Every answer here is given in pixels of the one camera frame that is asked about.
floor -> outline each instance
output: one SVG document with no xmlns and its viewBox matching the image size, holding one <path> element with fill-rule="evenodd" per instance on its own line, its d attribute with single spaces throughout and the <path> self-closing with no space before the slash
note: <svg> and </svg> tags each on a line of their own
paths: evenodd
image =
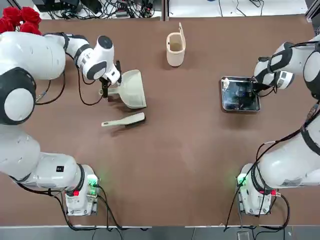
<svg viewBox="0 0 320 240">
<path fill-rule="evenodd" d="M 253 240 L 251 230 L 232 227 L 226 232 L 223 227 L 153 227 L 147 231 L 129 229 L 122 232 L 123 240 L 237 240 L 239 232 L 248 232 Z M 254 234 L 263 231 L 256 229 Z M 0 228 L 2 240 L 121 240 L 117 231 L 107 232 L 105 229 L 75 232 L 67 227 L 40 228 Z M 285 230 L 286 240 L 314 240 L 320 235 L 320 228 L 315 226 L 293 226 Z M 261 233 L 257 240 L 283 240 L 284 232 Z"/>
</svg>

table surface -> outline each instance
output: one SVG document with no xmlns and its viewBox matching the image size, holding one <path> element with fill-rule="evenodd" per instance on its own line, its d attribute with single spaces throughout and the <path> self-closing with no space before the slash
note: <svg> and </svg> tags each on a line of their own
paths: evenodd
<svg viewBox="0 0 320 240">
<path fill-rule="evenodd" d="M 181 21 L 186 37 L 182 66 L 166 61 L 166 37 Z M 224 113 L 219 80 L 251 76 L 259 56 L 285 41 L 313 37 L 303 15 L 238 18 L 129 20 L 44 20 L 43 32 L 85 35 L 92 46 L 99 35 L 115 45 L 123 71 L 142 73 L 147 121 L 131 128 L 102 128 L 101 122 L 132 114 L 123 103 L 81 103 L 78 75 L 66 62 L 65 92 L 56 102 L 37 106 L 23 128 L 43 152 L 64 153 L 92 166 L 106 189 L 110 207 L 124 226 L 211 226 L 225 223 L 235 192 L 235 176 L 252 163 L 261 143 L 277 140 L 304 122 L 315 102 L 301 77 L 278 94 L 262 99 L 258 114 Z M 37 92 L 47 86 L 38 81 Z M 62 80 L 52 82 L 49 100 Z M 82 85 L 83 98 L 96 101 L 100 84 Z M 25 192 L 0 174 L 1 226 L 65 225 L 60 207 L 48 196 Z M 318 188 L 281 190 L 291 206 L 291 225 L 320 224 Z M 246 224 L 282 224 L 286 208 L 278 201 L 269 216 L 245 217 Z M 74 224 L 106 225 L 98 216 L 73 217 Z M 230 218 L 238 225 L 237 208 Z"/>
</svg>

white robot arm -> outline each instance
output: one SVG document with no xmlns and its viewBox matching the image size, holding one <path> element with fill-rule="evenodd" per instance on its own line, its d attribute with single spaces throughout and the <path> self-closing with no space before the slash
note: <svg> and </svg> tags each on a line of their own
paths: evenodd
<svg viewBox="0 0 320 240">
<path fill-rule="evenodd" d="M 296 45 L 285 42 L 272 57 L 261 57 L 254 70 L 258 83 L 285 89 L 294 79 L 302 75 L 311 95 L 320 100 L 320 35 L 309 44 Z M 289 74 L 280 77 L 279 73 Z M 246 214 L 260 215 L 269 212 L 271 190 L 320 185 L 320 117 L 308 127 L 288 140 L 280 148 L 266 153 L 253 167 L 240 187 L 243 210 Z M 247 164 L 241 170 L 238 182 L 250 170 Z"/>
<path fill-rule="evenodd" d="M 38 142 L 17 126 L 34 110 L 35 79 L 59 77 L 66 53 L 89 80 L 102 77 L 114 84 L 121 79 L 113 63 L 113 43 L 106 36 L 92 49 L 81 35 L 0 34 L 0 172 L 22 185 L 65 190 L 68 214 L 90 215 L 97 197 L 93 185 L 98 183 L 92 168 L 69 155 L 41 152 Z"/>
</svg>

white dustpan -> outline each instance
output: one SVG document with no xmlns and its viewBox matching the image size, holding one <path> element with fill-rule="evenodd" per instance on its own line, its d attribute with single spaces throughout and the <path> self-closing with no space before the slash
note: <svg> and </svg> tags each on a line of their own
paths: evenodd
<svg viewBox="0 0 320 240">
<path fill-rule="evenodd" d="M 119 94 L 121 100 L 130 109 L 142 109 L 147 106 L 142 76 L 139 70 L 131 70 L 122 74 L 121 85 L 109 88 L 108 95 Z"/>
</svg>

beige cup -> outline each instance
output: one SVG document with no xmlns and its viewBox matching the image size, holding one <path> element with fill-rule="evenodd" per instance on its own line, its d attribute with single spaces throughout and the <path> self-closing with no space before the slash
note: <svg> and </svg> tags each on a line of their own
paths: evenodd
<svg viewBox="0 0 320 240">
<path fill-rule="evenodd" d="M 186 39 L 181 22 L 179 23 L 180 32 L 173 32 L 166 38 L 166 59 L 172 67 L 180 66 L 185 58 Z"/>
</svg>

